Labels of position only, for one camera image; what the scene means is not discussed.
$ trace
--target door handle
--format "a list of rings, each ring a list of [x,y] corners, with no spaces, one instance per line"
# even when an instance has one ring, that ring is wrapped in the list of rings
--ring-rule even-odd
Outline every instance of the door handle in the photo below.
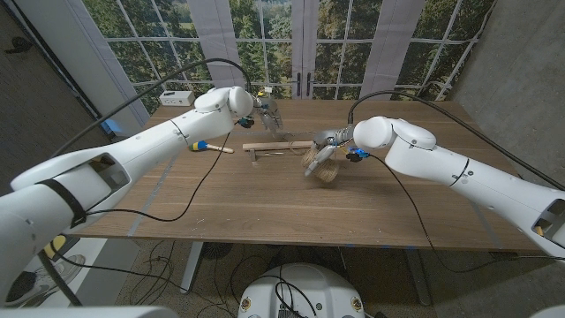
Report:
[[[312,74],[308,73],[308,75],[306,75],[306,96],[310,96],[310,85],[311,84],[320,84],[319,82],[315,81],[315,80],[311,80],[312,78]]]
[[[306,75],[306,96],[310,96],[310,78],[312,77],[312,74],[308,72],[308,75]]]
[[[302,85],[300,85],[300,72],[297,74],[297,96],[302,93]]]
[[[29,49],[34,46],[30,41],[24,39],[21,36],[16,36],[11,39],[11,45],[14,46],[13,49],[7,49],[4,52],[6,54],[23,53],[28,52]]]

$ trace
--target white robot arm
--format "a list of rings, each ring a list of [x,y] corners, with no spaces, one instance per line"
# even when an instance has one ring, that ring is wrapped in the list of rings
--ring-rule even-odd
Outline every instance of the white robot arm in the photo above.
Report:
[[[114,208],[156,165],[187,145],[231,132],[253,98],[241,87],[212,89],[195,109],[104,147],[60,155],[17,176],[0,198],[0,304],[29,261],[61,232],[86,227]]]
[[[546,253],[565,257],[565,192],[439,147],[431,132],[402,119],[362,121],[353,139],[367,152],[390,146],[385,162],[391,169],[449,186],[502,216]]]

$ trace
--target white box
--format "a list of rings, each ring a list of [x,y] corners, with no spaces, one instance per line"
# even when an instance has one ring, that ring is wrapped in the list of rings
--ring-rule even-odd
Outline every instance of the white box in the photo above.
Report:
[[[190,106],[194,102],[192,91],[164,91],[159,96],[163,106]]]

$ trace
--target forest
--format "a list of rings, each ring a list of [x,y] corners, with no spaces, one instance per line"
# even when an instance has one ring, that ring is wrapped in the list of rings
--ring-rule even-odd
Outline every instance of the forest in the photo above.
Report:
[[[83,1],[105,38],[131,38],[127,41],[109,41],[109,46],[132,84],[158,80],[157,75],[162,77],[178,68],[178,62],[186,64],[204,58],[186,1],[155,0],[164,22],[162,24],[151,1],[122,0],[133,30],[116,0]],[[463,0],[447,39],[465,41],[473,38],[492,2]],[[229,4],[241,64],[250,73],[252,81],[257,83],[253,86],[254,93],[268,83],[274,86],[275,98],[291,98],[291,0],[229,0]],[[320,0],[313,98],[334,99],[336,89],[338,99],[359,98],[381,4],[382,0],[354,0],[347,28],[349,1]],[[442,40],[455,6],[456,0],[427,0],[412,38]],[[168,41],[167,35],[191,40]],[[132,38],[136,36],[157,37],[162,41],[135,41]],[[363,42],[351,43],[348,40]],[[428,73],[426,83],[445,82],[466,46],[466,42],[443,45],[439,59],[430,72],[441,45],[411,42],[396,84],[423,86]],[[451,85],[456,82],[461,70],[456,73]],[[210,81],[211,77],[207,67],[200,66],[185,72],[184,76],[179,75],[176,80],[185,79]],[[208,83],[175,82],[168,82],[165,86],[167,89],[191,89],[196,95],[212,87]],[[146,87],[135,85],[138,91]],[[402,90],[418,93],[417,89]],[[437,85],[429,85],[420,95],[435,99],[440,90],[441,87]],[[156,97],[161,92],[156,89],[143,99],[149,113],[158,107]]]

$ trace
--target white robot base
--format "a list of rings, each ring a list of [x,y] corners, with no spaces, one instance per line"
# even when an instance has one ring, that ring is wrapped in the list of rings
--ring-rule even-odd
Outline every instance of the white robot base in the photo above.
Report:
[[[289,284],[281,284],[278,277]],[[295,317],[276,296],[275,288],[284,302],[289,307],[294,304],[294,310],[304,317],[365,317],[359,293],[349,282],[329,269],[308,263],[282,265],[258,277],[245,289],[237,317]]]

